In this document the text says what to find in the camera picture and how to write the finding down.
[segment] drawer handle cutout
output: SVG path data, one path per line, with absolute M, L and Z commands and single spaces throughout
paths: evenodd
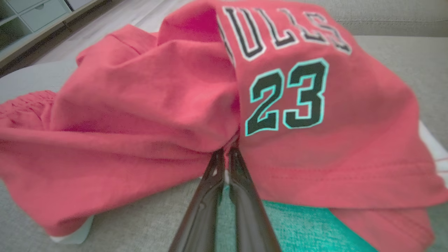
M 43 9 L 43 4 L 41 4 L 41 5 L 39 5 L 39 6 L 36 6 L 35 9 L 39 9 L 39 10 Z

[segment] gray upholstery fabric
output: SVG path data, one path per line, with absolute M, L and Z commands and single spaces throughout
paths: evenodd
M 356 39 L 414 89 L 423 122 L 448 148 L 448 38 L 357 36 Z M 0 102 L 29 91 L 57 91 L 74 70 L 72 61 L 34 67 L 39 71 L 30 67 L 0 79 Z M 49 73 L 56 76 L 45 78 Z M 0 251 L 166 252 L 197 184 L 198 180 L 191 181 L 99 214 L 83 244 L 59 245 L 14 204 L 0 183 Z M 448 251 L 448 204 L 433 207 L 429 213 L 436 234 L 436 242 L 429 251 Z
M 318 4 L 354 35 L 448 36 L 448 0 L 296 0 Z

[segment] clothing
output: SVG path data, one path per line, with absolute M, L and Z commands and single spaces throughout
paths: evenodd
M 196 1 L 77 63 L 0 107 L 0 177 L 48 234 L 199 177 L 237 134 L 262 199 L 330 208 L 382 252 L 431 244 L 448 190 L 415 96 L 323 8 Z

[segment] number 23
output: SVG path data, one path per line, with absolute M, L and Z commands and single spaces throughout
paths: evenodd
M 307 116 L 300 116 L 299 109 L 283 110 L 283 125 L 288 129 L 309 128 L 320 124 L 323 120 L 325 86 L 328 75 L 328 63 L 323 59 L 298 62 L 288 74 L 286 88 L 297 88 L 297 106 L 307 105 Z M 301 88 L 304 79 L 310 78 L 310 87 Z M 246 136 L 263 130 L 279 129 L 279 110 L 268 109 L 283 96 L 284 75 L 280 69 L 271 70 L 257 75 L 250 86 L 250 103 L 264 97 L 271 91 L 269 97 L 262 102 L 246 120 Z

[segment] floor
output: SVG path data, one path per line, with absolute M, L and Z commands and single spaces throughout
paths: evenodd
M 75 59 L 85 48 L 126 24 L 148 32 L 158 31 L 165 16 L 191 0 L 108 0 L 88 11 L 40 43 L 32 52 L 0 70 L 0 77 L 20 68 Z

